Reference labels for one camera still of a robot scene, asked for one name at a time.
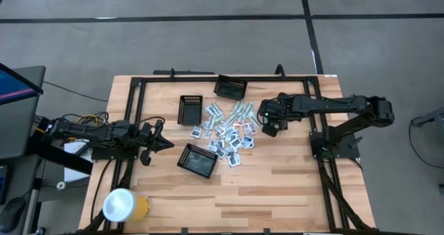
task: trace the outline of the white paper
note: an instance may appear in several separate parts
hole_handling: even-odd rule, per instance
[[[64,150],[67,153],[71,153],[74,154],[77,151],[79,151],[84,145],[86,144],[86,142],[81,141],[81,140],[76,140],[70,143],[65,143],[64,144]],[[91,155],[83,155],[81,156],[83,159],[87,159],[89,161],[91,161]],[[73,182],[79,179],[83,179],[89,177],[89,175],[84,174],[84,173],[80,173],[78,171],[69,169],[69,168],[65,168],[65,182]]]

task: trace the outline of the butcher block tabletop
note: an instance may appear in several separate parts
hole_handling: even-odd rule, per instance
[[[114,77],[107,107],[110,121],[124,118],[131,78]],[[318,79],[323,96],[342,97],[336,76],[318,76]],[[147,83],[141,119],[163,116],[166,122],[162,136],[175,146],[152,153],[150,166],[135,161],[130,190],[147,195],[153,208],[145,221],[125,223],[124,233],[178,233],[182,227],[188,227],[189,232],[262,232],[264,228],[270,228],[272,232],[329,231],[318,164],[311,155],[309,119],[290,122],[289,129],[279,132],[277,137],[258,130],[253,136],[255,147],[239,150],[242,164],[230,168],[226,159],[219,159],[210,179],[177,166],[187,143],[206,149],[210,142],[204,138],[204,129],[200,139],[195,139],[190,137],[192,126],[178,125],[180,96],[201,95],[203,108],[217,103],[226,118],[236,103],[218,97],[213,92],[214,86],[215,82]],[[274,98],[280,92],[304,94],[304,87],[301,82],[248,82],[243,102],[254,103],[256,112],[262,100]],[[138,94],[136,89],[131,121],[135,117]],[[326,116],[329,125],[347,120],[347,114]],[[209,117],[203,111],[202,120]],[[336,163],[345,199],[367,225],[374,227],[361,170],[349,159],[337,159]],[[79,229],[89,224],[92,200],[105,164],[106,161],[94,164]],[[114,162],[104,174],[94,215],[100,212],[103,200],[110,192],[113,170]],[[336,226],[340,227],[334,197],[332,202]]]

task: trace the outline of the black plastic basket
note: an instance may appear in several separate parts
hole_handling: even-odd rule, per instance
[[[209,179],[217,159],[215,153],[188,143],[179,158],[178,166]]]
[[[240,101],[245,97],[247,83],[246,80],[219,75],[214,93],[218,96]]]
[[[200,125],[202,96],[180,96],[178,124]]]

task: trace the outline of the gray floor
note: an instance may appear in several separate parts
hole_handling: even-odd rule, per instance
[[[309,0],[312,14],[444,12],[444,0]],[[302,14],[300,0],[4,0],[0,18],[136,17],[160,15]],[[324,72],[338,74],[343,93],[386,96],[395,123],[359,133],[364,177],[377,226],[395,232],[442,234],[444,171],[428,167],[409,146],[409,121],[444,106],[444,19],[316,20]],[[0,61],[43,64],[46,80],[99,98],[114,75],[154,69],[314,73],[303,20],[114,24],[0,24]],[[44,86],[38,114],[87,114],[105,103]],[[418,152],[444,166],[444,141],[434,125],[413,129]],[[45,182],[62,179],[47,165]],[[86,189],[62,197],[45,189],[40,224],[50,234],[74,231]],[[68,208],[69,215],[60,210]]]

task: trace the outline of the plastic cup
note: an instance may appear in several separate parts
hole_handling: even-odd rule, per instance
[[[148,196],[127,189],[115,189],[103,201],[103,215],[111,222],[141,221],[150,210]]]

